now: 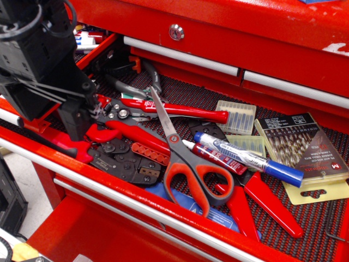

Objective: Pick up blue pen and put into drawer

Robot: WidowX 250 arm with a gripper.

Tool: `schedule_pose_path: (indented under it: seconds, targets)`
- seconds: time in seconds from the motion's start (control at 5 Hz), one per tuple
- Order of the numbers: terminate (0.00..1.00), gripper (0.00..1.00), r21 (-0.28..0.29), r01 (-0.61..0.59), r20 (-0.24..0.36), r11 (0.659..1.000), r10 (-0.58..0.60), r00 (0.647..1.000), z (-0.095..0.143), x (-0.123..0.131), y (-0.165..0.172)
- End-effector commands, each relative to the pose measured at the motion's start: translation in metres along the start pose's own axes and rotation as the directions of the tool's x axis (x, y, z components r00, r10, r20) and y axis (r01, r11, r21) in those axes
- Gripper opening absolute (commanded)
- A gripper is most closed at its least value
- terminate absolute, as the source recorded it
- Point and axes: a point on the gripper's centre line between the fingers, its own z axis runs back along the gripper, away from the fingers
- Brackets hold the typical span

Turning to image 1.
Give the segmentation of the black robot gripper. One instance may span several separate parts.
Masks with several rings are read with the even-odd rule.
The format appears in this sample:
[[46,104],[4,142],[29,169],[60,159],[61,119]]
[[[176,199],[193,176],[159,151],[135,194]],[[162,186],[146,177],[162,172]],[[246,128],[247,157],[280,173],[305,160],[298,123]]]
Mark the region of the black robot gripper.
[[98,117],[95,84],[77,67],[69,1],[1,1],[1,94],[28,120],[56,103],[72,141]]

